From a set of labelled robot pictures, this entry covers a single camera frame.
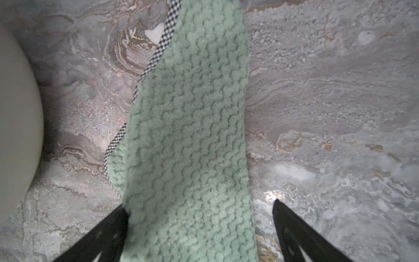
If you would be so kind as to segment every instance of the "green towel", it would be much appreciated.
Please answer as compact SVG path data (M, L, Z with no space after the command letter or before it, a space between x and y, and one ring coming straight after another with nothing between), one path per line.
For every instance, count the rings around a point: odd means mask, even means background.
M248 60L238 0L182 0L108 159L130 214L121 261L258 260L243 126Z

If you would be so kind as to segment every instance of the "tile surface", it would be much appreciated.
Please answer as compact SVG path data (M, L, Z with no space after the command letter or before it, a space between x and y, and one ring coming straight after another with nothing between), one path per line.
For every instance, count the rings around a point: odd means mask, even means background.
M244 0L246 139L261 261L279 198L354 261L419 256L414 0ZM125 122L165 0L3 0L39 84L39 172L0 227L0 261L51 261L114 209L103 153Z

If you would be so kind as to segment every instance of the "marble veining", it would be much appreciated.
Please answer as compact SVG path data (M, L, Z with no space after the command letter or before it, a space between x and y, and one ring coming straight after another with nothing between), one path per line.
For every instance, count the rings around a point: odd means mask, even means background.
M279 198L354 261L419 256L414 0L243 0L246 141L260 261L283 261ZM1 261L51 261L119 203L103 154L125 122L166 0L3 0L38 81L39 171L0 226Z

